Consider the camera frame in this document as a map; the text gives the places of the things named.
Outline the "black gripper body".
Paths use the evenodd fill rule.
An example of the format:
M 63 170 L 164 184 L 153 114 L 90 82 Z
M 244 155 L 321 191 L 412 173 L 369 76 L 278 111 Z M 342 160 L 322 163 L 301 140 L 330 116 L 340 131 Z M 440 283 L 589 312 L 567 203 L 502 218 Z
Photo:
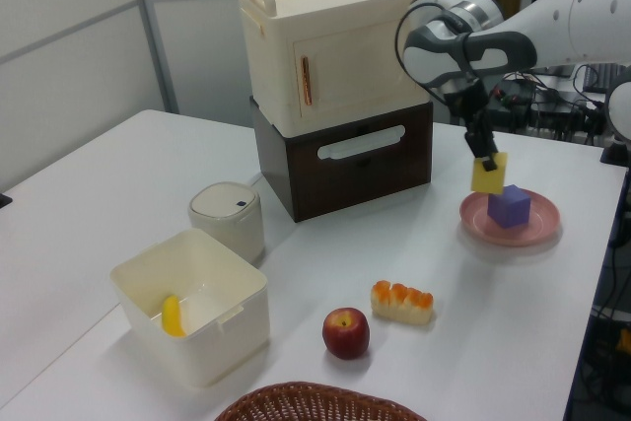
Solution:
M 489 96 L 480 79 L 449 81 L 442 92 L 450 113 L 463 121 L 469 133 L 493 135 L 487 109 Z

